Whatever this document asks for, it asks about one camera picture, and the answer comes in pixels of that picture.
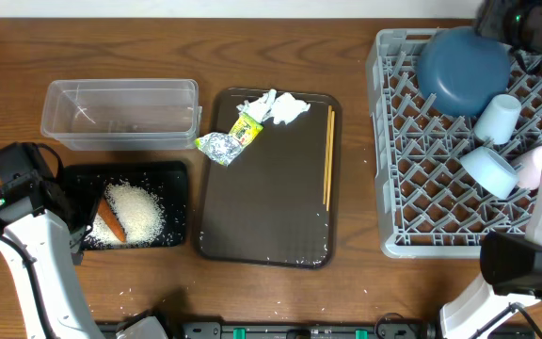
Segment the orange carrot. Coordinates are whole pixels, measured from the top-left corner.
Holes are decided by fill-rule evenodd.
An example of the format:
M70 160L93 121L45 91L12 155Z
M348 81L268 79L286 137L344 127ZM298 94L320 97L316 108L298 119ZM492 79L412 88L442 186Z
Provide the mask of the orange carrot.
M100 199L97 213L118 241L125 243L126 233L105 198Z

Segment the white rice pile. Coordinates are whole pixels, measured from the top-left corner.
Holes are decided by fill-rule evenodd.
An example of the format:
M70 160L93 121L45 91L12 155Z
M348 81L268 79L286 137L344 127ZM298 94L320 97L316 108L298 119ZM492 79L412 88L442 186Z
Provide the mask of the white rice pile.
M161 204L162 200L154 193L124 181L108 184L104 189L104 198L126 233L126 242L118 241L97 213L93 231L87 237L86 244L91 248L103 250L170 246L181 239L167 229L166 211Z

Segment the dark blue plate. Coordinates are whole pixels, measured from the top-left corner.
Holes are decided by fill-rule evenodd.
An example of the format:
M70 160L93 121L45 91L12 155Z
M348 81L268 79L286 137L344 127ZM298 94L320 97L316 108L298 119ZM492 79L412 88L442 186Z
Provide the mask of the dark blue plate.
M449 116L474 117L505 91L511 72L504 45L469 26L438 32L417 58L418 89L436 96L433 107Z

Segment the light blue cup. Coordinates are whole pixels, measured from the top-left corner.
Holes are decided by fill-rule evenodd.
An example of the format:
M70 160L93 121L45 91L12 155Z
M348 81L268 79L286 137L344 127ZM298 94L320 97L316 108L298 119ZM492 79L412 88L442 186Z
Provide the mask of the light blue cup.
M480 115L472 132L482 141L491 140L495 145L503 145L513 135L521 109L521 102L516 97L496 95Z

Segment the white cup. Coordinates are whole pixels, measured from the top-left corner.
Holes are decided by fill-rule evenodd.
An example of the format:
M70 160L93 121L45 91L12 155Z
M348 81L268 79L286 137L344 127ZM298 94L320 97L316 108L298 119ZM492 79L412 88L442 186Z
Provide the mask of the white cup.
M520 155L511 162L518 175L517 187L536 190L541 181L542 145Z

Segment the yellow foil snack wrapper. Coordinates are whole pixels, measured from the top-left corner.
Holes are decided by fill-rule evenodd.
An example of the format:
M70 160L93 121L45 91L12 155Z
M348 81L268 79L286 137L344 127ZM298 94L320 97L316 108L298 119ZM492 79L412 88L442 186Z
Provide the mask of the yellow foil snack wrapper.
M194 141L212 161L228 166L263 130L248 114L240 114L229 133L212 132Z

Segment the light blue bowl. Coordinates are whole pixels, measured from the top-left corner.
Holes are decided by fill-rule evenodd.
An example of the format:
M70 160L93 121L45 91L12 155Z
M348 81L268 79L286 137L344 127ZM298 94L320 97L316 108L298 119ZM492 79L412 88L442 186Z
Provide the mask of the light blue bowl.
M504 200L518 184L518 174L498 153L478 147L460 157L464 170L482 188Z

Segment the wooden chopstick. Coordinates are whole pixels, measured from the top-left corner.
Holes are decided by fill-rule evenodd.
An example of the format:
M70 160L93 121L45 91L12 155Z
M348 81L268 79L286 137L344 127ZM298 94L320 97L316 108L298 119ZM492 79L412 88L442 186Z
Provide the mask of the wooden chopstick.
M325 176L324 176L324 197L323 197L323 204L324 206L326 206L326 203L327 203L327 160L328 160L328 140L329 140L329 136L328 136L328 130L329 130L329 126L330 126L330 112L331 110L333 110L333 107L332 105L329 105L328 108L327 108L327 140L326 140L326 157L325 157L325 167L324 167L324 170L325 170Z
M335 111L330 112L330 126L328 130L328 160L327 160L327 203L326 208L329 212L331 202L331 186L332 186L332 167L333 167L333 144L334 144L334 129L335 129Z

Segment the white tissue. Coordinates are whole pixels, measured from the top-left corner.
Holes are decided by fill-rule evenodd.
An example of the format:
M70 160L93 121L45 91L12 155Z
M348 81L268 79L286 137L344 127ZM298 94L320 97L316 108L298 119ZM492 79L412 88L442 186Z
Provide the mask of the white tissue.
M236 108L258 123L271 119L274 124L290 124L310 107L309 103L296 99L290 92L278 95L275 89L270 89L256 101L244 101Z

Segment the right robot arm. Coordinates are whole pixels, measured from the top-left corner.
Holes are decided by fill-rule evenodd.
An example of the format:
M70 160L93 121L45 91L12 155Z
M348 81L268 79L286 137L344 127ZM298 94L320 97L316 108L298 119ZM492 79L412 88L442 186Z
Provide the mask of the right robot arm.
M474 31L542 56L542 1L485 1ZM525 235L488 233L480 268L474 281L440 309L438 338L486 338L512 315L542 301L542 174Z

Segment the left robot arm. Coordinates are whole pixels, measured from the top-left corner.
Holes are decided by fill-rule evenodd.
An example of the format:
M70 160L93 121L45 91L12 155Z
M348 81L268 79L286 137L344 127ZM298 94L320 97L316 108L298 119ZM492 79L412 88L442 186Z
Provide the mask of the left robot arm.
M0 149L0 252L8 265L29 338L168 338L144 312L118 325L98 325L75 265L101 193L71 186L64 168L51 171L43 145L14 142Z

